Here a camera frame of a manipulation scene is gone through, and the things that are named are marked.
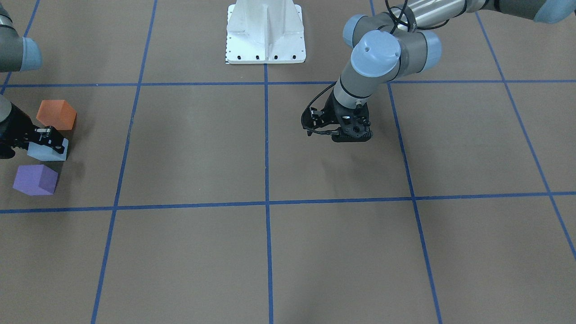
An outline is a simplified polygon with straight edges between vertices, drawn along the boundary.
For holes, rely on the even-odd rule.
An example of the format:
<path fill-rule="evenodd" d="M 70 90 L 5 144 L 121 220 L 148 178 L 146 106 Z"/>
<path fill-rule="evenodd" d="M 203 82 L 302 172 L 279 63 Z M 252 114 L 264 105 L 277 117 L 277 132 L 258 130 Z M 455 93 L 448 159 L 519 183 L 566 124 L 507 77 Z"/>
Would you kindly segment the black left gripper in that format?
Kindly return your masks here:
<path fill-rule="evenodd" d="M 309 104 L 301 115 L 301 126 L 308 136 L 329 135 L 334 142 L 366 142 L 373 136 L 368 105 L 346 108 L 334 94 L 321 110 Z"/>

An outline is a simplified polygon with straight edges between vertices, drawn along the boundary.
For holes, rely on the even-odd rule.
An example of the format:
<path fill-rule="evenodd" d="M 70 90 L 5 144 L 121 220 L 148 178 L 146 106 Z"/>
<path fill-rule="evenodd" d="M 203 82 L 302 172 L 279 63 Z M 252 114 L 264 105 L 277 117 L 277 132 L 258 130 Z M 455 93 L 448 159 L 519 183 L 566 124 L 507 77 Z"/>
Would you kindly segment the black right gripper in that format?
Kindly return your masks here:
<path fill-rule="evenodd" d="M 65 137 L 55 127 L 37 128 L 25 112 L 12 104 L 12 108 L 0 123 L 0 158 L 11 159 L 14 148 L 23 150 L 47 146 L 52 150 L 64 150 Z"/>

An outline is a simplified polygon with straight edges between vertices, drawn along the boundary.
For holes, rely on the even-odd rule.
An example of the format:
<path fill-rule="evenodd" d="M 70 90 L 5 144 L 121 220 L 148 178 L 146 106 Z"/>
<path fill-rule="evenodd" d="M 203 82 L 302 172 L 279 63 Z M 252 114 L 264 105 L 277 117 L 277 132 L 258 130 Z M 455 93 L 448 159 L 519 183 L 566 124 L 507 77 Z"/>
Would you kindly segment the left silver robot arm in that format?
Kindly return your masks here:
<path fill-rule="evenodd" d="M 323 109 L 308 104 L 301 126 L 308 136 L 334 142 L 372 137 L 368 101 L 380 84 L 428 70 L 441 59 L 434 29 L 466 13 L 491 10 L 538 23 L 555 24 L 575 12 L 573 0 L 405 0 L 376 16 L 358 14 L 344 26 L 351 57 L 337 81 L 327 87 Z"/>

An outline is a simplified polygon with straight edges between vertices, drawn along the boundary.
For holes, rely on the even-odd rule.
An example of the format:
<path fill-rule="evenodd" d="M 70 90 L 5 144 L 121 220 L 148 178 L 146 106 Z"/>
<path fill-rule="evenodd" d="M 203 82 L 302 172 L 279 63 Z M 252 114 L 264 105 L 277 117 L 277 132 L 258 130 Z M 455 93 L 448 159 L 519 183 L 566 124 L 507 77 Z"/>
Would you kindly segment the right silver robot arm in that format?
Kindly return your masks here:
<path fill-rule="evenodd" d="M 22 72 L 36 70 L 42 65 L 42 55 L 37 43 L 21 37 L 13 27 L 9 13 L 1 8 L 0 70 Z M 1 158 L 11 159 L 15 149 L 26 150 L 28 155 L 44 162 L 65 161 L 68 140 L 53 126 L 37 127 L 29 115 L 17 105 L 0 97 Z"/>

